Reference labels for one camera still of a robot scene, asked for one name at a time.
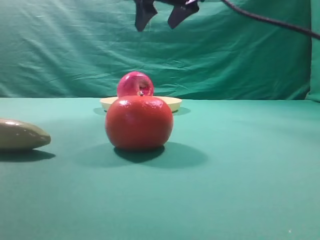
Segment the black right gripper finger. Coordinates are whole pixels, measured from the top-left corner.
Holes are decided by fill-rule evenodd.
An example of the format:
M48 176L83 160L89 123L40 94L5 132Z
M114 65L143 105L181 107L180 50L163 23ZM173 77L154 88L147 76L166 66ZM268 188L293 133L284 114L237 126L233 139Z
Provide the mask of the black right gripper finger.
M135 3L135 28L142 32L149 21L158 14L154 0L134 0Z

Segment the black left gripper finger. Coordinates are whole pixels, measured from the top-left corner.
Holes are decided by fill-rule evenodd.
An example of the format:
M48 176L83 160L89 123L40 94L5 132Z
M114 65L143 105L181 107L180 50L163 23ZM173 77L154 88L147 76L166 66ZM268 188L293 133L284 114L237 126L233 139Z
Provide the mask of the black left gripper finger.
M176 28L189 16L199 11L197 2L188 2L187 4L175 5L169 15L167 23L171 29Z

